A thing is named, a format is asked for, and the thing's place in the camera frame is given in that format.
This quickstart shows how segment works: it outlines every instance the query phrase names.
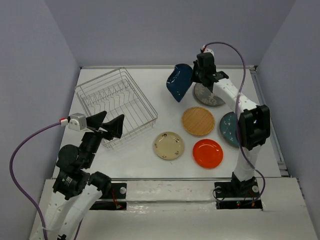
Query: blue plate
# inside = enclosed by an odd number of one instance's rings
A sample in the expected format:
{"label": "blue plate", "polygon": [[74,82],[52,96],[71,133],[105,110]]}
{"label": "blue plate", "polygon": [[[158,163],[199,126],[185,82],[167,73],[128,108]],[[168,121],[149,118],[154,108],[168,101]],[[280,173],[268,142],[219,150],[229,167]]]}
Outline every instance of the blue plate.
{"label": "blue plate", "polygon": [[191,86],[192,68],[184,63],[174,66],[173,73],[166,81],[166,88],[179,103]]}
{"label": "blue plate", "polygon": [[239,148],[236,136],[236,114],[231,111],[221,118],[219,129],[223,138],[233,147]]}

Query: connector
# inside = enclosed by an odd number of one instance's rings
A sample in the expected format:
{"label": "connector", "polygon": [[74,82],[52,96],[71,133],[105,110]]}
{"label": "connector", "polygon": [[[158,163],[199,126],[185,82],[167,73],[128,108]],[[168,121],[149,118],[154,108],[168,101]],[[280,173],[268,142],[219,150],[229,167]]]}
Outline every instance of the connector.
{"label": "connector", "polygon": [[86,116],[82,113],[74,113],[70,115],[69,129],[82,131],[87,128]]}
{"label": "connector", "polygon": [[67,126],[68,125],[68,118],[67,117],[61,118],[60,123],[61,123],[62,127]]}

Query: speckled plate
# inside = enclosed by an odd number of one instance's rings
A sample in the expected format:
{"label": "speckled plate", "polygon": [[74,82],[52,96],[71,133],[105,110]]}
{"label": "speckled plate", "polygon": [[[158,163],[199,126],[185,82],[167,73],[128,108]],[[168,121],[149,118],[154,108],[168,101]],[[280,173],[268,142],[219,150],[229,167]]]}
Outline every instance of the speckled plate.
{"label": "speckled plate", "polygon": [[160,158],[173,160],[184,152],[185,144],[182,138],[172,132],[166,131],[159,134],[153,143],[153,150]]}
{"label": "speckled plate", "polygon": [[200,103],[210,106],[218,107],[225,102],[218,96],[215,96],[208,88],[203,86],[201,83],[196,83],[193,88],[193,95]]}
{"label": "speckled plate", "polygon": [[236,114],[229,112],[221,118],[219,129],[223,138],[235,148],[239,147],[239,143],[236,136]]}

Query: teal plate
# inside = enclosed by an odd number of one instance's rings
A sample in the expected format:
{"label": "teal plate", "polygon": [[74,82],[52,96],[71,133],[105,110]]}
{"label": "teal plate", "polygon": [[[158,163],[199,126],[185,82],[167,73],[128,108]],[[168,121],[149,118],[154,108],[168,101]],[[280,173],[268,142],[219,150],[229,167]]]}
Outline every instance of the teal plate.
{"label": "teal plate", "polygon": [[224,140],[235,148],[239,147],[236,136],[236,114],[231,111],[221,118],[219,129]]}

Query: wooden plate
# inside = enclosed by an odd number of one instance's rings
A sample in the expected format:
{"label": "wooden plate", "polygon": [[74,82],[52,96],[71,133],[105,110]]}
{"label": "wooden plate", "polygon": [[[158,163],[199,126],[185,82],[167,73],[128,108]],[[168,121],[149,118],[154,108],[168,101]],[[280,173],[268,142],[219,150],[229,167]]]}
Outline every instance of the wooden plate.
{"label": "wooden plate", "polygon": [[172,132],[166,131],[159,134],[153,142],[153,150],[160,158],[173,160],[184,152],[185,144],[182,138]]}
{"label": "wooden plate", "polygon": [[215,126],[215,118],[210,111],[203,107],[195,106],[187,109],[182,115],[183,128],[192,135],[205,136]]}

